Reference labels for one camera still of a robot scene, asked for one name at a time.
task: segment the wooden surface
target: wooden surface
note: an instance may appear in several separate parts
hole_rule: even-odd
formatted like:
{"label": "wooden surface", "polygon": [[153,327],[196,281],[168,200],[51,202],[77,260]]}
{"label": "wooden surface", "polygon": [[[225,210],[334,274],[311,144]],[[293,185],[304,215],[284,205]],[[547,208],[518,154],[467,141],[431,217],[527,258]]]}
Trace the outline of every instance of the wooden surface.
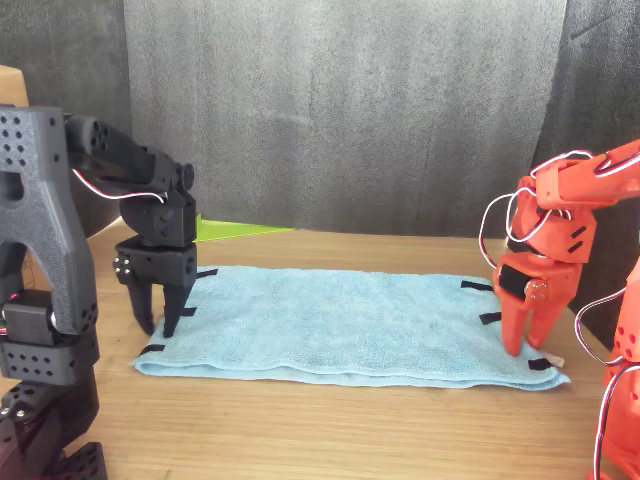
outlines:
{"label": "wooden surface", "polygon": [[[573,383],[548,392],[148,377],[128,365],[148,338],[111,270],[114,245],[130,235],[120,223],[90,240],[101,410],[72,446],[102,442],[110,480],[586,478],[603,370],[568,312],[545,350],[566,359]],[[489,242],[494,254],[503,246]],[[490,275],[473,239],[308,231],[201,243],[198,263]]]}

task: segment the green sheet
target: green sheet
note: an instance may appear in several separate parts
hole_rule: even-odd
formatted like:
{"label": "green sheet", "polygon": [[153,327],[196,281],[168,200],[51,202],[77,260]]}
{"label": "green sheet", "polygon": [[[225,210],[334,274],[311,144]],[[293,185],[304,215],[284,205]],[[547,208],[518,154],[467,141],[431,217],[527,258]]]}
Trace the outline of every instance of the green sheet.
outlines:
{"label": "green sheet", "polygon": [[259,235],[261,233],[287,232],[293,228],[267,227],[264,225],[250,225],[247,223],[218,222],[216,220],[203,220],[202,214],[196,219],[198,236],[196,242],[220,240],[223,238],[244,237],[247,235]]}

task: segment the folded towel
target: folded towel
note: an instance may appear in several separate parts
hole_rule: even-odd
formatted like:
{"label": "folded towel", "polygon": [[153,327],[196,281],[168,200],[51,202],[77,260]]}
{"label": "folded towel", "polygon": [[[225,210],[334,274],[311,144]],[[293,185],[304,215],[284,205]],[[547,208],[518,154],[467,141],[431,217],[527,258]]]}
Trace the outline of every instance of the folded towel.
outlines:
{"label": "folded towel", "polygon": [[133,362],[159,376],[544,390],[569,379],[524,342],[506,353],[485,279],[200,268],[172,338]]}

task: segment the white wire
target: white wire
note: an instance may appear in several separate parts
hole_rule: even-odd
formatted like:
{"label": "white wire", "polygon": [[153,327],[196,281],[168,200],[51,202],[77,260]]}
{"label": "white wire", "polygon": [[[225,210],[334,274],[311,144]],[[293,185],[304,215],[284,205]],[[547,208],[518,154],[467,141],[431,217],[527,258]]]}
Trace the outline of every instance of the white wire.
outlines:
{"label": "white wire", "polygon": [[570,152],[567,153],[563,153],[561,155],[555,156],[553,158],[550,158],[549,160],[547,160],[546,162],[538,165],[536,168],[534,168],[533,170],[531,170],[531,172],[529,172],[529,176],[536,178],[536,172],[538,170],[540,170],[541,168],[546,167],[547,165],[552,164],[553,162],[557,162],[558,160],[564,160],[567,157],[570,157],[571,155],[584,155],[586,157],[589,158],[593,158],[593,154],[588,151],[588,150],[571,150]]}
{"label": "white wire", "polygon": [[487,263],[491,266],[491,268],[494,268],[494,269],[497,268],[498,265],[496,265],[494,261],[491,260],[491,257],[489,257],[489,254],[487,253],[487,250],[484,247],[484,242],[482,241],[482,230],[484,229],[484,222],[487,218],[487,213],[489,213],[489,209],[493,206],[493,204],[496,203],[498,200],[502,200],[503,198],[509,198],[512,196],[513,196],[512,193],[507,193],[505,195],[500,195],[499,197],[494,198],[491,201],[491,203],[487,205],[487,209],[484,211],[484,215],[482,216],[482,223],[480,224],[480,233],[478,234],[478,245],[480,246],[480,252],[482,252],[482,256],[487,261]]}
{"label": "white wire", "polygon": [[534,228],[533,230],[531,230],[524,238],[516,238],[513,235],[511,235],[511,225],[510,225],[510,217],[511,217],[511,206],[513,205],[513,201],[518,198],[518,194],[520,192],[524,192],[527,191],[529,192],[531,195],[533,195],[534,197],[537,197],[536,192],[534,192],[533,190],[531,190],[529,187],[522,187],[520,189],[518,189],[512,196],[511,196],[511,200],[509,200],[509,206],[507,207],[507,216],[505,217],[505,229],[507,231],[507,236],[513,240],[514,242],[526,242],[527,240],[529,240],[531,237],[533,237],[536,233],[538,233],[538,231],[540,231],[540,229],[544,226],[545,222],[549,219],[549,217],[551,216],[551,214],[553,213],[553,210],[548,210],[547,213],[545,213],[544,218],[542,219],[542,221],[540,222],[540,224]]}
{"label": "white wire", "polygon": [[597,360],[598,362],[600,362],[601,364],[607,366],[607,367],[612,367],[612,366],[616,366],[619,365],[620,362],[622,360],[624,360],[624,357],[618,357],[615,360],[612,360],[610,362],[606,362],[604,360],[602,360],[600,357],[598,357],[593,350],[591,349],[591,347],[589,346],[589,344],[587,343],[587,341],[584,339],[584,337],[582,336],[582,329],[581,329],[581,319],[582,319],[582,315],[584,315],[584,313],[589,310],[591,307],[595,307],[596,305],[600,305],[602,303],[606,303],[609,302],[615,298],[618,298],[620,295],[622,295],[624,293],[624,291],[626,290],[627,287],[623,288],[622,290],[618,290],[616,293],[612,293],[611,295],[607,296],[607,297],[603,297],[599,300],[595,300],[587,305],[585,305],[584,307],[582,307],[580,309],[580,311],[576,314],[576,318],[574,321],[574,329],[576,332],[576,337],[578,337],[578,342],[580,342],[580,345],[582,345],[582,347],[587,351],[587,353],[591,356],[591,358],[593,358],[594,360]]}
{"label": "white wire", "polygon": [[[625,168],[629,168],[630,166],[635,165],[638,162],[640,162],[640,154],[636,155],[636,158],[631,160],[629,163],[625,164],[625,162],[621,162],[621,163],[623,163],[623,165],[621,165],[619,167],[616,167],[613,170],[610,170],[610,171],[605,172],[605,173],[596,173],[596,178],[608,177],[609,175],[613,175],[614,173],[621,172]],[[607,163],[605,165],[603,165],[601,168],[603,168],[603,169],[607,168],[609,165],[611,165],[611,160],[608,160]]]}
{"label": "white wire", "polygon": [[611,381],[609,382],[609,385],[607,386],[607,389],[604,392],[604,395],[602,397],[602,404],[600,405],[600,416],[598,417],[598,432],[596,433],[596,443],[595,443],[595,447],[593,450],[593,475],[594,475],[594,480],[600,480],[598,477],[600,477],[599,474],[599,458],[600,458],[600,451],[602,450],[602,430],[604,429],[604,413],[605,413],[605,405],[607,405],[610,401],[611,401],[611,397],[613,396],[613,392],[616,388],[616,385],[618,385],[618,381],[620,380],[620,377],[622,377],[622,375],[624,375],[625,373],[629,373],[632,372],[634,370],[640,370],[640,365],[634,365],[632,367],[627,368],[626,370],[623,370],[621,372],[618,372],[618,375],[616,375],[615,377],[613,377],[611,379]]}
{"label": "white wire", "polygon": [[76,177],[78,177],[78,179],[84,184],[85,187],[87,187],[89,190],[91,190],[96,195],[101,196],[102,198],[107,198],[109,200],[121,200],[123,198],[152,196],[152,197],[156,197],[158,200],[160,200],[160,203],[164,203],[164,198],[162,198],[158,194],[151,193],[151,192],[127,193],[125,195],[107,195],[106,193],[101,192],[96,187],[91,185],[91,183],[89,183],[89,181],[86,178],[84,178],[84,176],[80,172],[78,172],[77,170],[73,170],[73,173],[76,174]]}

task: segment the microfiber towel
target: microfiber towel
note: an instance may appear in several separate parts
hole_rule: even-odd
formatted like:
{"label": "microfiber towel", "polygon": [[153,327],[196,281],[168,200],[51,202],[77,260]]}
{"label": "microfiber towel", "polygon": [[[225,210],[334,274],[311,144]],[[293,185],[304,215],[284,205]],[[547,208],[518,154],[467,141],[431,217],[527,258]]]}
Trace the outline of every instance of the microfiber towel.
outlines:
{"label": "microfiber towel", "polygon": [[482,278],[340,270],[198,269],[172,338],[134,360],[158,376],[348,386],[545,390],[569,379],[523,342],[506,353]]}

